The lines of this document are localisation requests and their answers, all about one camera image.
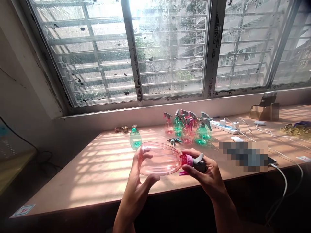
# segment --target dirty glass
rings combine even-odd
[[[210,1],[129,3],[144,99],[201,93]]]
[[[273,85],[310,81],[311,12],[302,2],[287,39]]]
[[[292,3],[235,0],[226,5],[216,91],[267,84]]]
[[[137,100],[121,1],[29,2],[73,107]]]

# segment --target window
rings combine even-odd
[[[71,114],[311,86],[300,1],[19,2]]]
[[[221,61],[220,61],[220,65],[221,66],[228,65],[229,64],[229,59],[230,59],[229,56],[222,57]]]
[[[268,2],[269,0],[257,0],[256,8],[262,6],[264,3]]]
[[[245,52],[246,53],[257,52],[257,46],[253,46],[251,48],[247,48],[247,49],[245,49]],[[255,57],[256,57],[255,53],[246,54],[245,57],[244,57],[244,60],[246,61],[248,59],[253,59]]]

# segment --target power strip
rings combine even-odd
[[[239,131],[232,129],[231,126],[228,126],[228,125],[222,126],[222,125],[220,125],[220,123],[218,121],[212,120],[212,121],[210,121],[210,124],[211,124],[211,126],[214,126],[215,128],[221,129],[221,130],[226,131],[228,133],[239,134]]]

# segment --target plug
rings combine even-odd
[[[232,128],[233,130],[238,130],[238,129],[239,129],[239,126],[240,126],[240,123],[239,123],[239,122],[233,122],[231,128]]]
[[[221,126],[225,126],[225,125],[227,124],[227,121],[226,121],[225,119],[220,120],[220,121],[219,121],[219,124],[220,124]]]

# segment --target sticker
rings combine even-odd
[[[310,158],[305,157],[305,156],[297,157],[297,159],[303,160],[303,161],[305,161],[305,162],[310,162],[310,161],[311,161]]]
[[[27,205],[27,206],[23,206],[21,207],[18,211],[15,212],[15,214],[12,215],[12,217],[16,217],[16,216],[20,216],[20,215],[26,215],[29,213],[29,211],[31,211],[31,209],[34,207],[35,205]]]

